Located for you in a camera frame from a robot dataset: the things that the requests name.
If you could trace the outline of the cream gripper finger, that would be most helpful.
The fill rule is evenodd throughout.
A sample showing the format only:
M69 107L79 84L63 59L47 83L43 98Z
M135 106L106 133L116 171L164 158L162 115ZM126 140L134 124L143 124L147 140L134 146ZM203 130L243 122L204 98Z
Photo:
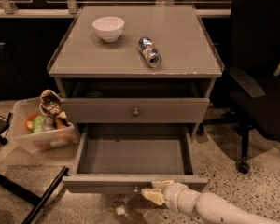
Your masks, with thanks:
M174 180L155 180L151 183L154 189L165 189L166 187L173 184Z
M164 199L161 189L142 189L141 194L156 205L163 205Z

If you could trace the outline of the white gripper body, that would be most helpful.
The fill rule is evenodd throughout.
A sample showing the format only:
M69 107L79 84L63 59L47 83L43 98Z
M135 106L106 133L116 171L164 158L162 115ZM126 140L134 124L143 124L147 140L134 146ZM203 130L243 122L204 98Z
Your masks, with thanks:
M187 202L188 192L189 187L182 183L169 185L163 191L166 206L175 212L187 212L189 210L189 203Z

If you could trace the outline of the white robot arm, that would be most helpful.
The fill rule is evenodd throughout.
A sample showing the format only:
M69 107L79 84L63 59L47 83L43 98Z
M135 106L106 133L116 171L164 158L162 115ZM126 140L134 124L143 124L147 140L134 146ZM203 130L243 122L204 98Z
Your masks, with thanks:
M215 86L213 102L230 105L242 127L241 158L248 149L251 128L280 142L280 53L266 51L233 55ZM199 224L278 224L252 215L212 193L200 193L173 180L155 181L142 195L158 205L193 218Z

